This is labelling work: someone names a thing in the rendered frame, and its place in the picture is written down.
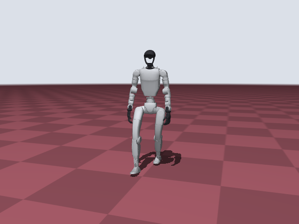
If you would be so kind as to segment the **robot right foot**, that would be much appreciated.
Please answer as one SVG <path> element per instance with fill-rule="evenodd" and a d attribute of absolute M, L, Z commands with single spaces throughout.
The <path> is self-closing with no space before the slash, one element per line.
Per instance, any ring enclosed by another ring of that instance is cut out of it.
<path fill-rule="evenodd" d="M 140 171 L 141 171 L 140 168 L 137 168 L 137 166 L 136 166 L 136 167 L 133 168 L 133 170 L 130 172 L 130 174 L 137 174 Z"/>

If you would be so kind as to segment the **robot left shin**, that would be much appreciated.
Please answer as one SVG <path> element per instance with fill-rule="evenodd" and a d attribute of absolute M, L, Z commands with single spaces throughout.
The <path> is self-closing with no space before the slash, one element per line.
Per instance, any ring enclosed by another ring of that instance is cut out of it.
<path fill-rule="evenodd" d="M 155 151 L 156 151 L 156 155 L 160 157 L 160 152 L 161 152 L 161 148 L 162 148 L 162 138 L 163 136 L 161 136 L 160 141 L 155 141 Z"/>

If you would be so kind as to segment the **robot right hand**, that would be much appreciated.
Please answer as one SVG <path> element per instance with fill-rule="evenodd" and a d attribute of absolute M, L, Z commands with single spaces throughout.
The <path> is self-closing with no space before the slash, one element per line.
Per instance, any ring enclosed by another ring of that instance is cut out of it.
<path fill-rule="evenodd" d="M 131 106 L 131 105 L 128 106 L 127 111 L 128 111 L 128 113 L 127 113 L 128 121 L 129 121 L 129 123 L 132 123 L 132 122 L 130 121 L 130 119 L 131 119 L 131 117 L 130 117 L 130 112 L 132 111 L 132 106 Z"/>

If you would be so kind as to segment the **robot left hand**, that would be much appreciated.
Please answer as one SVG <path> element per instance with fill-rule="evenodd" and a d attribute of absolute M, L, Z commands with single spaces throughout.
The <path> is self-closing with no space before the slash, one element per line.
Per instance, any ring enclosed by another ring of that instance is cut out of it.
<path fill-rule="evenodd" d="M 166 112 L 166 116 L 165 116 L 165 118 L 163 119 L 163 121 L 164 121 L 165 119 L 166 119 L 166 121 L 165 121 L 165 123 L 164 123 L 163 125 L 168 125 L 168 124 L 170 123 L 170 121 L 171 121 L 171 114 L 170 114 L 171 111 L 169 111 L 169 108 L 166 107 L 166 108 L 165 108 L 165 112 Z"/>

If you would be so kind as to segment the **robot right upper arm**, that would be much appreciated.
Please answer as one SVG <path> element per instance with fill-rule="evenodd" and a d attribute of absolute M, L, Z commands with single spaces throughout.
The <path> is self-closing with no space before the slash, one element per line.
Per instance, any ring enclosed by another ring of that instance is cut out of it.
<path fill-rule="evenodd" d="M 140 69 L 141 70 L 141 69 Z M 131 93 L 137 93 L 137 84 L 138 84 L 138 80 L 139 80 L 139 76 L 140 76 L 140 70 L 135 70 L 133 72 L 133 78 L 132 78 L 132 90 Z"/>

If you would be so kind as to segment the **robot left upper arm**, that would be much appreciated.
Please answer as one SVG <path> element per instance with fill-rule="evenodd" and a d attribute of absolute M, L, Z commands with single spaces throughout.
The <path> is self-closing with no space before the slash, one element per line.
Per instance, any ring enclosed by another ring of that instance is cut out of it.
<path fill-rule="evenodd" d="M 159 70 L 159 74 L 161 77 L 163 77 L 162 81 L 163 81 L 163 85 L 164 88 L 162 90 L 163 94 L 168 94 L 167 89 L 169 88 L 169 80 L 168 80 L 168 73 L 165 70 Z"/>

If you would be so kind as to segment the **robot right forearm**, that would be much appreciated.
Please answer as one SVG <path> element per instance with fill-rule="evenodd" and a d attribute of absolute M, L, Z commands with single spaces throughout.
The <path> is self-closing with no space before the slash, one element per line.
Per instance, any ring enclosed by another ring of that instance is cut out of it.
<path fill-rule="evenodd" d="M 135 95 L 131 93 L 132 87 L 130 88 L 129 99 L 128 99 L 128 106 L 131 105 L 133 108 Z"/>

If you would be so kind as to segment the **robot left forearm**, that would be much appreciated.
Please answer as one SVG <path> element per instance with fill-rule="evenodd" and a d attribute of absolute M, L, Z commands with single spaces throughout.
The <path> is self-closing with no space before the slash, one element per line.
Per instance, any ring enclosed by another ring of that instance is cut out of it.
<path fill-rule="evenodd" d="M 165 108 L 168 107 L 169 111 L 171 111 L 171 92 L 170 89 L 167 89 L 168 94 L 164 96 L 165 98 Z"/>

